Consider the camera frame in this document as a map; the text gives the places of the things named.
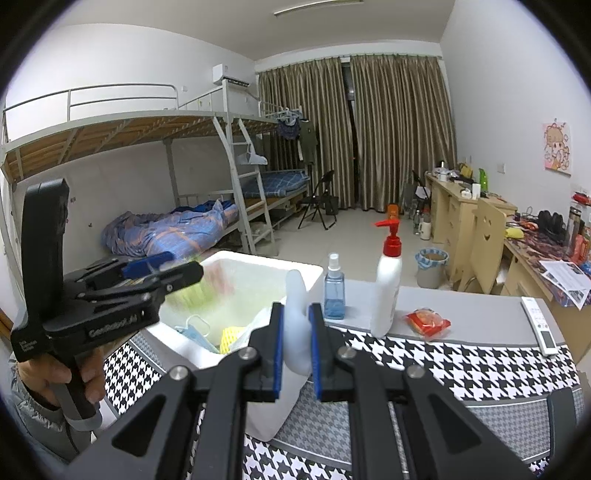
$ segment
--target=red bottle cap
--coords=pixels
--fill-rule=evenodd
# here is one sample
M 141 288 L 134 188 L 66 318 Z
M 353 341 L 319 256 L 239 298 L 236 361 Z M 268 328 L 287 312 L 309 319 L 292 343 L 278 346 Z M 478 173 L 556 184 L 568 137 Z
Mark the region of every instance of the red bottle cap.
M 402 242 L 396 235 L 398 233 L 398 226 L 400 225 L 400 220 L 397 218 L 390 218 L 388 220 L 382 220 L 381 222 L 377 222 L 375 226 L 387 226 L 390 227 L 390 234 L 386 238 L 384 242 L 384 255 L 386 257 L 399 257 L 402 253 Z

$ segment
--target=gray table surface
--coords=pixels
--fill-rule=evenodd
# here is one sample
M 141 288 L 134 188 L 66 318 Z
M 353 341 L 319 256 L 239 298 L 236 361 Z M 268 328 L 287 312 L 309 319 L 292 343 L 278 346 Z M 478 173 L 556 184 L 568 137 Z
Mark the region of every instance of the gray table surface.
M 345 280 L 345 319 L 327 320 L 327 323 L 369 331 L 374 297 L 374 283 Z M 542 299 L 537 301 L 554 335 L 554 340 L 558 344 L 564 343 L 564 337 L 546 303 Z M 527 315 L 521 306 L 520 297 L 416 287 L 400 287 L 394 323 L 388 332 L 389 335 L 420 338 L 408 326 L 404 316 L 425 307 L 434 310 L 452 323 L 441 340 L 484 345 L 537 345 Z

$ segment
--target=blue spray bottle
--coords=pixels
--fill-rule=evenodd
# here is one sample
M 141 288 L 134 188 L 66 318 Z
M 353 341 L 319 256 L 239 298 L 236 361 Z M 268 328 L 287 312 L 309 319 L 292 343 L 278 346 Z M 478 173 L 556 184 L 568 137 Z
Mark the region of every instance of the blue spray bottle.
M 329 255 L 329 271 L 324 278 L 324 317 L 345 318 L 345 274 L 340 270 L 339 254 Z

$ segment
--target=ceiling light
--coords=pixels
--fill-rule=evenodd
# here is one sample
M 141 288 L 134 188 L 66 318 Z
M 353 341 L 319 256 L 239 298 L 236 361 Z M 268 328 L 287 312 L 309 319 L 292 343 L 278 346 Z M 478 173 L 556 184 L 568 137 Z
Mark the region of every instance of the ceiling light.
M 343 5 L 343 4 L 362 4 L 363 0 L 317 0 L 316 2 L 309 2 L 307 4 L 296 5 L 295 7 L 284 8 L 274 12 L 273 15 L 279 17 L 279 15 L 288 14 L 290 12 L 296 12 L 303 10 L 304 8 L 311 7 L 322 7 L 323 5 Z

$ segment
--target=human hand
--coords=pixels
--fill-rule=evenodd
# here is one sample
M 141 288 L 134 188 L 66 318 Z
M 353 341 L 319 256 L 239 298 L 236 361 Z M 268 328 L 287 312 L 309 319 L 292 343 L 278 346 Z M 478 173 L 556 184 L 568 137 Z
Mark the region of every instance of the human hand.
M 102 400 L 106 393 L 103 362 L 102 349 L 95 348 L 80 367 L 86 398 L 92 404 Z M 42 403 L 60 406 L 49 385 L 69 383 L 72 380 L 72 372 L 68 367 L 48 353 L 26 362 L 19 362 L 17 366 L 22 382 L 35 400 L 41 399 Z

